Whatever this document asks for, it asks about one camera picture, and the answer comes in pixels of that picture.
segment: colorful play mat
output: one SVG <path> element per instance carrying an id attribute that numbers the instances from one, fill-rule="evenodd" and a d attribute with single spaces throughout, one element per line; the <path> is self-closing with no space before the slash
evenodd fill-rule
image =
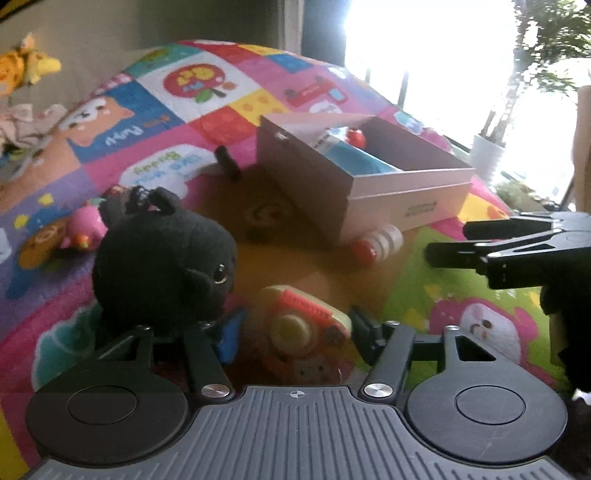
<path id="1" fill-rule="evenodd" d="M 371 113 L 450 150 L 444 137 L 343 68 L 272 48 L 196 40 L 131 65 L 26 153 L 26 169 L 0 190 L 2 480 L 16 480 L 39 460 L 24 423 L 33 392 L 94 347 L 100 307 L 90 281 L 93 256 L 48 261 L 61 219 L 117 183 L 164 186 L 224 225 L 238 242 L 235 292 L 247 302 L 263 287 L 289 284 L 344 312 L 356 303 L 421 331 L 486 323 L 477 331 L 487 342 L 564 387 L 562 371 L 549 362 L 537 289 L 492 291 L 472 271 L 435 270 L 423 260 L 428 242 L 462 239 L 464 222 L 502 218 L 504 204 L 475 178 L 458 218 L 406 232 L 397 255 L 358 267 L 325 243 L 256 164 L 259 117 L 292 111 Z M 218 145 L 243 170 L 238 182 L 219 170 Z M 349 360 L 363 368 L 354 354 Z"/>

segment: metal screw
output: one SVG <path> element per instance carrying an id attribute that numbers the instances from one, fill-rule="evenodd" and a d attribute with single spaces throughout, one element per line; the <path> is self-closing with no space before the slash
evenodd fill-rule
<path id="1" fill-rule="evenodd" d="M 230 394 L 230 388 L 221 383 L 205 385 L 201 389 L 201 395 L 208 398 L 223 398 Z"/>
<path id="2" fill-rule="evenodd" d="M 367 396 L 373 398 L 385 398 L 394 393 L 392 387 L 390 387 L 390 385 L 386 385 L 385 383 L 370 383 L 369 385 L 365 385 L 363 391 Z"/>

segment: black circular pad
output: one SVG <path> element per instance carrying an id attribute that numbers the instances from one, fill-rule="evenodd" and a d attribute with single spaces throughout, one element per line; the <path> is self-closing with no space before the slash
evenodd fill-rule
<path id="1" fill-rule="evenodd" d="M 108 466 L 148 456 L 189 416 L 183 392 L 135 362 L 73 367 L 31 399 L 25 416 L 40 449 L 77 465 Z"/>
<path id="2" fill-rule="evenodd" d="M 126 388 L 105 385 L 90 387 L 74 394 L 68 410 L 76 420 L 89 425 L 109 425 L 129 417 L 138 404 Z"/>
<path id="3" fill-rule="evenodd" d="M 504 357 L 446 364 L 411 392 L 405 416 L 437 450 L 488 465 L 543 455 L 567 419 L 550 387 Z"/>
<path id="4" fill-rule="evenodd" d="M 510 423 L 525 411 L 518 394 L 490 385 L 467 388 L 456 397 L 456 406 L 467 419 L 486 425 Z"/>

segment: pink box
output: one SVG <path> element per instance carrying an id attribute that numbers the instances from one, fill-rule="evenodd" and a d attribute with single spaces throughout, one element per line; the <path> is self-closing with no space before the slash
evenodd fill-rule
<path id="1" fill-rule="evenodd" d="M 365 151 L 402 172 L 352 176 L 310 146 L 330 127 L 361 128 Z M 335 245 L 384 224 L 409 230 L 454 217 L 474 168 L 373 115 L 271 113 L 257 132 L 258 162 Z"/>

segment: orange plush toy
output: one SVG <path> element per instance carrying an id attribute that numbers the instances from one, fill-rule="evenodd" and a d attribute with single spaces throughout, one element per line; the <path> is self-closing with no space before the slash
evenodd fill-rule
<path id="1" fill-rule="evenodd" d="M 0 96 L 10 95 L 24 84 L 34 85 L 42 76 L 61 70 L 61 63 L 35 49 L 28 34 L 21 44 L 0 56 Z"/>

